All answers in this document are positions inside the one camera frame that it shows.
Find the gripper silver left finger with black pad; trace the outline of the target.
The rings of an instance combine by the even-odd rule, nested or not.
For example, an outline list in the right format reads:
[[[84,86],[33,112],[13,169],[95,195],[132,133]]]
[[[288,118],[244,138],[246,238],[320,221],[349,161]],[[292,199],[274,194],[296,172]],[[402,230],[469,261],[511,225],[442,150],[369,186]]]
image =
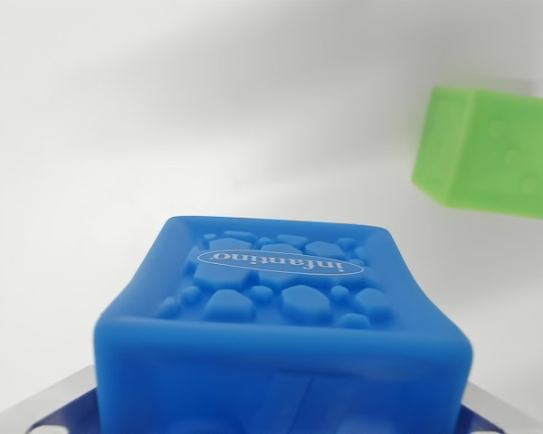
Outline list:
[[[89,365],[30,398],[26,433],[100,433],[95,369]]]

